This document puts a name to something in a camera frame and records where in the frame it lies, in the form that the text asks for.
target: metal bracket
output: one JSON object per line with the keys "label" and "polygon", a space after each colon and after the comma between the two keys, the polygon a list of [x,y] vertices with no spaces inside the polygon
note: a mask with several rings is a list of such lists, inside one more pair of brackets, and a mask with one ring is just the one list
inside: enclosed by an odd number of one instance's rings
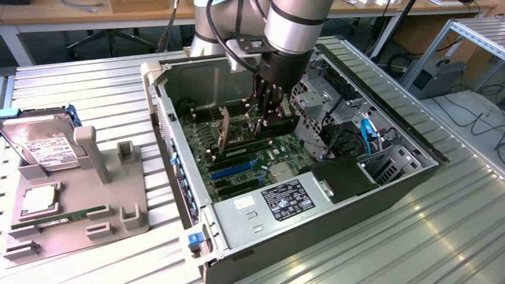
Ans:
{"label": "metal bracket", "polygon": [[238,44],[246,54],[278,52],[264,35],[242,34],[239,35]]}

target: desk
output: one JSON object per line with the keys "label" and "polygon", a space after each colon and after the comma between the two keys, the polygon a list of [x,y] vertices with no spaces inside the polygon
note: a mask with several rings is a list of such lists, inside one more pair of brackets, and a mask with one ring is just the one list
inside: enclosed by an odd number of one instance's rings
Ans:
{"label": "desk", "polygon": [[[489,9],[495,6],[493,0],[479,0],[483,17]],[[96,3],[98,0],[80,0],[83,3]],[[11,53],[16,58],[20,66],[34,65],[31,54],[19,37],[20,33],[32,33],[42,31],[71,31],[71,30],[98,30],[106,28],[134,28],[134,27],[158,27],[168,24],[171,10],[112,13],[108,1],[106,5],[98,7],[98,12],[91,13],[82,9],[68,7],[62,0],[32,0],[27,6],[6,6],[0,19],[4,23],[0,26],[0,35],[3,36]],[[407,6],[407,0],[400,5],[392,5],[388,8],[387,16],[392,16],[389,25],[384,31],[383,37],[376,45],[373,55],[376,55],[385,39],[392,31],[395,23],[400,17],[401,11]],[[361,18],[379,17],[384,11],[383,6],[376,4],[351,5],[345,1],[336,0],[329,18]],[[419,0],[409,15],[429,14],[463,14],[467,13],[467,6],[463,7],[440,7],[429,0]],[[192,0],[182,0],[178,8],[175,25],[187,25],[195,23],[195,7]]]}
{"label": "desk", "polygon": [[[359,72],[451,164],[388,211],[240,284],[455,283],[461,279],[500,283],[505,279],[505,183],[485,166],[493,164],[353,47],[335,38],[321,38],[319,43]],[[94,125],[98,136],[110,140],[99,144],[102,149],[115,147],[120,139],[143,146],[151,230],[12,269],[0,266],[2,283],[32,283],[34,279],[74,284],[203,282],[199,270],[184,261],[179,242],[183,225],[142,100],[140,64],[184,56],[175,51],[18,69],[14,107],[48,107],[71,99],[83,123]],[[14,160],[19,158],[3,147],[0,158],[10,161],[0,167],[4,205],[12,198],[15,186],[8,185],[18,178]],[[8,221],[8,214],[0,215],[0,231]]]}

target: hard drive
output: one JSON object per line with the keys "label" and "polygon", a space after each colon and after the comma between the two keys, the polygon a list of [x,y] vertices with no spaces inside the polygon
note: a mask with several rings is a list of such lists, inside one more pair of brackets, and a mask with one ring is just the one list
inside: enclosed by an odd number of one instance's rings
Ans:
{"label": "hard drive", "polygon": [[40,164],[55,171],[78,167],[78,158],[87,155],[74,141],[76,126],[80,121],[68,108],[18,110],[0,120],[0,133],[26,164]]}

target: hard drive label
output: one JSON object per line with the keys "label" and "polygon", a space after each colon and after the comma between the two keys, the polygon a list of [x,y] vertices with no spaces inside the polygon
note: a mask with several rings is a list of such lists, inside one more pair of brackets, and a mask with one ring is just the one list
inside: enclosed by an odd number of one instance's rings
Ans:
{"label": "hard drive label", "polygon": [[43,167],[78,162],[67,137],[27,141],[24,146]]}

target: blue cable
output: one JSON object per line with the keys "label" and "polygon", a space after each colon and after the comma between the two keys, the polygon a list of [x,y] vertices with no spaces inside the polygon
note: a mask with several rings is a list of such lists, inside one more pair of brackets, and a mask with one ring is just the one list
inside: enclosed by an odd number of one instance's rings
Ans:
{"label": "blue cable", "polygon": [[372,154],[372,147],[371,147],[369,135],[368,134],[372,134],[372,137],[379,136],[377,132],[373,130],[371,120],[368,118],[364,118],[361,120],[361,136],[363,136],[363,139],[365,140],[367,152],[368,152],[368,154]]}

